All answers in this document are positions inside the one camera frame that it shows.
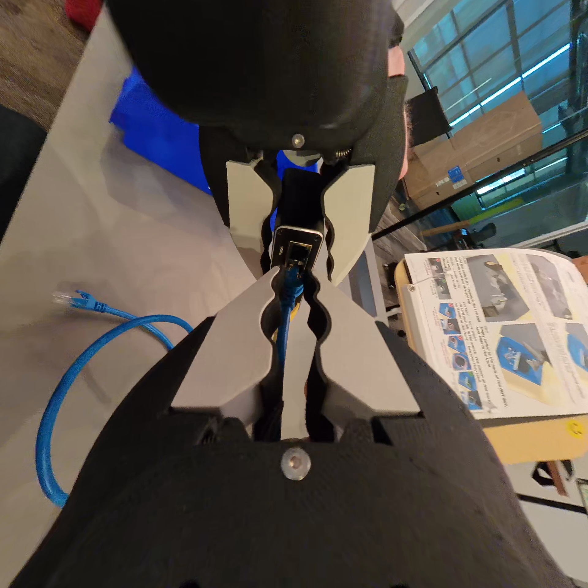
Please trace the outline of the black network switch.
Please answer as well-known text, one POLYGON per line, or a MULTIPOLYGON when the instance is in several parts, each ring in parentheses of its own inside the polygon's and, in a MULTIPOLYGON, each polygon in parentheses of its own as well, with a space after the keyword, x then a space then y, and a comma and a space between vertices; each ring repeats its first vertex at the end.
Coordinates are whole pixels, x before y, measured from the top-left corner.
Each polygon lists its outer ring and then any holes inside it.
POLYGON ((298 168, 285 170, 277 205, 270 266, 295 269, 303 278, 314 267, 325 238, 324 178, 298 168))

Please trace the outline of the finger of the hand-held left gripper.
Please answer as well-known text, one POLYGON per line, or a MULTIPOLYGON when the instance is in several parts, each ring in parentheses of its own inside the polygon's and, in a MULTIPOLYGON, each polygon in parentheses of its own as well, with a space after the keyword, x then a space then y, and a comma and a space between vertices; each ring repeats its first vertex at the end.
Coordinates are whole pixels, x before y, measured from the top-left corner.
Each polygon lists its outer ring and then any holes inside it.
POLYGON ((327 275, 338 286, 349 274, 371 236, 375 167, 351 166, 322 195, 326 222, 327 275))
POLYGON ((278 175, 265 159, 226 163, 229 232, 255 279, 267 272, 269 219, 278 200, 278 175))

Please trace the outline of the person's black pants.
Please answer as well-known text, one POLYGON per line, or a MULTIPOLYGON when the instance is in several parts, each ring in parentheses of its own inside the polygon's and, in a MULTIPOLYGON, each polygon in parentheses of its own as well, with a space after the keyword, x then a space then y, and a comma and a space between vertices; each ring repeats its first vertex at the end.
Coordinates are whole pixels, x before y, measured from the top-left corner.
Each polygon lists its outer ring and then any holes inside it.
POLYGON ((35 121, 1 105, 1 239, 46 137, 35 121))

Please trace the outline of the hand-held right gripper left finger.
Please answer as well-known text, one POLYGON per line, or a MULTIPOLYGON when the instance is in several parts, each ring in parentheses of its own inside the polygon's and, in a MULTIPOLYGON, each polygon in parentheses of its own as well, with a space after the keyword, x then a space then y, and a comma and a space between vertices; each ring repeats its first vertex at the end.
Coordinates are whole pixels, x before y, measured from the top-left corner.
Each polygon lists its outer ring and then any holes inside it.
POLYGON ((282 408, 282 271, 273 268, 212 320, 171 408, 235 417, 260 427, 282 408))

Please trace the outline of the blue plastic bin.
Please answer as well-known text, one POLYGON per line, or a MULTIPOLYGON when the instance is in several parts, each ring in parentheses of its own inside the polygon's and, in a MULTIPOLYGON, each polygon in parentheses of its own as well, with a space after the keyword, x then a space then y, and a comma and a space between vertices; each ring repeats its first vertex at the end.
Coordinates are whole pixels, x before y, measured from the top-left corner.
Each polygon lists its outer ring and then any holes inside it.
POLYGON ((166 108, 136 67, 123 82, 109 121, 122 132, 129 150, 212 194, 202 166, 198 125, 166 108))

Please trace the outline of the cardboard box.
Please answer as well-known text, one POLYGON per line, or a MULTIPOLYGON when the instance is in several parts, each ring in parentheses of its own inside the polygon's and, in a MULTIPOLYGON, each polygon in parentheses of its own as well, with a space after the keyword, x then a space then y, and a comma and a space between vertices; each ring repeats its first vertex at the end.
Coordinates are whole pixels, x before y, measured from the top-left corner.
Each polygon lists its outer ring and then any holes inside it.
POLYGON ((403 178, 406 195, 419 210, 542 149, 542 124, 525 92, 518 92, 451 137, 413 148, 403 178))

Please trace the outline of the large glass window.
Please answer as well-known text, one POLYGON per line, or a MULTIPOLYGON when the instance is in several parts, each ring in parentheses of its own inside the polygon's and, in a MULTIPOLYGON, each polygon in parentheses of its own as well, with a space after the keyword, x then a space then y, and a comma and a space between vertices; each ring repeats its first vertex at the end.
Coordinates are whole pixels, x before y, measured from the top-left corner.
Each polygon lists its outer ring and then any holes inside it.
POLYGON ((539 152, 461 190, 419 226, 495 228, 488 248, 539 247, 574 232, 584 239, 587 1, 450 1, 408 56, 426 90, 410 106, 414 147, 451 137, 518 92, 540 117, 543 139, 539 152))

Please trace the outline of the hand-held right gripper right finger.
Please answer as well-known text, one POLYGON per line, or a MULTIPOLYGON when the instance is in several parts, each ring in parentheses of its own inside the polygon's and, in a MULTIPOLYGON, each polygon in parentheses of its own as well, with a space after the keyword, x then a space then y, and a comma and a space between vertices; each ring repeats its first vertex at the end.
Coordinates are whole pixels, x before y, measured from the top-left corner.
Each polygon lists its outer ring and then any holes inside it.
POLYGON ((316 338, 306 386, 309 437, 337 437, 355 419, 417 415, 420 407, 383 337, 386 325, 311 271, 303 297, 316 338))

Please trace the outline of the printed instruction sheet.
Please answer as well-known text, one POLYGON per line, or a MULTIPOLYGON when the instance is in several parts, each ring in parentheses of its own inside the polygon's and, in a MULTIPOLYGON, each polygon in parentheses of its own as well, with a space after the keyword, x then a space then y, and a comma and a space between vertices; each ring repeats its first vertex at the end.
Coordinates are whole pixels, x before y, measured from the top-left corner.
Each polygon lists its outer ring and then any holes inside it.
POLYGON ((534 248, 407 254, 411 347, 476 419, 587 414, 587 283, 534 248))

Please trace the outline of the red bag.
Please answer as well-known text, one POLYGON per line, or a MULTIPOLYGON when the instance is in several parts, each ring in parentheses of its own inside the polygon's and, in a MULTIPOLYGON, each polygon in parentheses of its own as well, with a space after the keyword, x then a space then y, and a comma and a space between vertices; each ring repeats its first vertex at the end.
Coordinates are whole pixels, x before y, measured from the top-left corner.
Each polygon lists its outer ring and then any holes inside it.
POLYGON ((102 10, 103 1, 64 1, 66 17, 87 33, 92 33, 102 10))

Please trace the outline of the instruction sheet on stand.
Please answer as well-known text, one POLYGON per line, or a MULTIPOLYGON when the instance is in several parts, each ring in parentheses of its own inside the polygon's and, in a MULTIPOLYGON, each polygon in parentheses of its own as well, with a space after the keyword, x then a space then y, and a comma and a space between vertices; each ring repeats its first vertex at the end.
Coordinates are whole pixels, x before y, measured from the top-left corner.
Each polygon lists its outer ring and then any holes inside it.
MULTIPOLYGON (((394 270, 394 285, 399 299, 408 346, 428 365, 425 338, 417 327, 411 283, 406 260, 394 270)), ((490 419, 477 421, 505 465, 576 459, 587 452, 587 415, 490 419)))

